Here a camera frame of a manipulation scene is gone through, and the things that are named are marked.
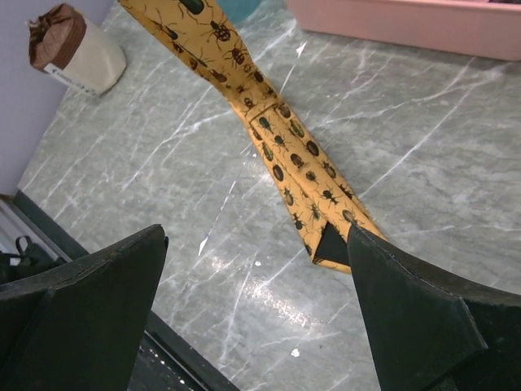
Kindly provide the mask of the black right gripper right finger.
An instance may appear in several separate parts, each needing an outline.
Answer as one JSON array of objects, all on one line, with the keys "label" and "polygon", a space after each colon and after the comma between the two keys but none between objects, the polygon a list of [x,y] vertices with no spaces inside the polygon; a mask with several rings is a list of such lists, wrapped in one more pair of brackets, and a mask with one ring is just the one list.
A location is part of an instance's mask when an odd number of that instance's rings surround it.
[{"label": "black right gripper right finger", "polygon": [[348,259],[382,390],[518,390],[520,296],[353,226]]}]

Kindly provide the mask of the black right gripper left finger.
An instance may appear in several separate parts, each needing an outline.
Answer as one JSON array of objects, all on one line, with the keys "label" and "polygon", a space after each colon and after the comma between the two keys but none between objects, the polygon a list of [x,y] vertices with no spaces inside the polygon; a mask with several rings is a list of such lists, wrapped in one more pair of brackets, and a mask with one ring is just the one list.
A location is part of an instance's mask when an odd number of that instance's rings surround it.
[{"label": "black right gripper left finger", "polygon": [[164,268],[152,225],[1,286],[3,390],[125,390]]}]

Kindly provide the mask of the yellow beetle print tie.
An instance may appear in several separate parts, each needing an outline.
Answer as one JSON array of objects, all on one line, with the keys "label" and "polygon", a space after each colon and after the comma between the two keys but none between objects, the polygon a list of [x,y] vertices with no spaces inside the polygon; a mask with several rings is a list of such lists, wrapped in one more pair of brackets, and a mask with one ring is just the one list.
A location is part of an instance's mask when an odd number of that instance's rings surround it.
[{"label": "yellow beetle print tie", "polygon": [[366,207],[256,66],[215,1],[123,1],[121,6],[190,70],[211,83],[247,129],[312,263],[349,273],[357,224],[381,236]]}]

